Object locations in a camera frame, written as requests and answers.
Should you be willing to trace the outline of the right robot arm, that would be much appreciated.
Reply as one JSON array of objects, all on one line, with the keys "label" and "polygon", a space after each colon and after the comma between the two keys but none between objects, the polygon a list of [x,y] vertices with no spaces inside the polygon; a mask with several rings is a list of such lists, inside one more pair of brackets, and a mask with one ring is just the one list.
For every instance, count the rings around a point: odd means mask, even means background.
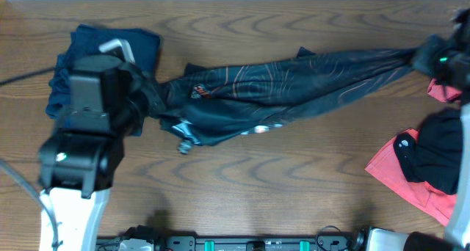
[{"label": "right robot arm", "polygon": [[459,12],[448,39],[432,36],[417,50],[413,68],[431,77],[428,95],[455,102],[427,116],[418,130],[391,139],[366,171],[444,225],[439,238],[425,233],[362,230],[354,250],[469,249],[469,11]]}]

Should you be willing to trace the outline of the black garment with logo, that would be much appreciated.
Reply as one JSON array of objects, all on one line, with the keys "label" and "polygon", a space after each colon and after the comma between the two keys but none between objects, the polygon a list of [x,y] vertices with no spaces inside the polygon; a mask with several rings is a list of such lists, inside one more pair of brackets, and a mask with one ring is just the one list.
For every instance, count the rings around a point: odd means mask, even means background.
[{"label": "black garment with logo", "polygon": [[445,108],[429,115],[417,137],[403,132],[397,135],[393,147],[406,181],[427,182],[448,195],[457,193],[463,152],[458,109]]}]

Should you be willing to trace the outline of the black orange contour-pattern shirt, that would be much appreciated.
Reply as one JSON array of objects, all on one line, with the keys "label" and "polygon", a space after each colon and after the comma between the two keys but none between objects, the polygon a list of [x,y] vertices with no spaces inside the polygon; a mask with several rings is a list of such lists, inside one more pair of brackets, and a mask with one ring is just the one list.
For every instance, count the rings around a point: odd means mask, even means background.
[{"label": "black orange contour-pattern shirt", "polygon": [[180,153],[239,135],[260,134],[317,117],[412,72],[413,49],[369,49],[297,56],[253,65],[203,68],[162,84],[166,106],[155,118],[181,138]]}]

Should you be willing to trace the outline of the folded navy blue garment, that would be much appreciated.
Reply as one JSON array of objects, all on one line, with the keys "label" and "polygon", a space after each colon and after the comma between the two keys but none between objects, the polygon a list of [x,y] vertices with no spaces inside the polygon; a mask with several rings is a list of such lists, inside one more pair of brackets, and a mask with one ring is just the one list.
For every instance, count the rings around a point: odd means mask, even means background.
[{"label": "folded navy blue garment", "polygon": [[71,44],[57,57],[46,114],[55,121],[55,134],[78,134],[121,138],[140,135],[142,128],[120,125],[125,62],[103,54],[98,47],[113,39],[127,40],[140,70],[151,73],[159,53],[160,38],[143,29],[99,29],[80,25]]}]

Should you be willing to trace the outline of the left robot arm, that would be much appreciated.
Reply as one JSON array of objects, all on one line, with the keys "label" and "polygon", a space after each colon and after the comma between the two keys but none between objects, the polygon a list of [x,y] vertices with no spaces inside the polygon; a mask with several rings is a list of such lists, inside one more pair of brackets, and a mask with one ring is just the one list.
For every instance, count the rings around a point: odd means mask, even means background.
[{"label": "left robot arm", "polygon": [[94,250],[124,139],[163,107],[157,82],[131,57],[73,62],[70,106],[39,150],[41,250]]}]

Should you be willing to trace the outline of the black mounting rail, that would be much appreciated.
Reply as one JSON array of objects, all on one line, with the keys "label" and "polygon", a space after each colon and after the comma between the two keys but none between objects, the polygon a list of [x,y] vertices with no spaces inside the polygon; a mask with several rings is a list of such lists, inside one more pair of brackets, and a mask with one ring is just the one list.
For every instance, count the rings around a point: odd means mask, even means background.
[{"label": "black mounting rail", "polygon": [[96,251],[342,251],[365,250],[368,230],[344,233],[327,226],[315,236],[198,236],[164,234],[139,225],[115,237],[97,239]]}]

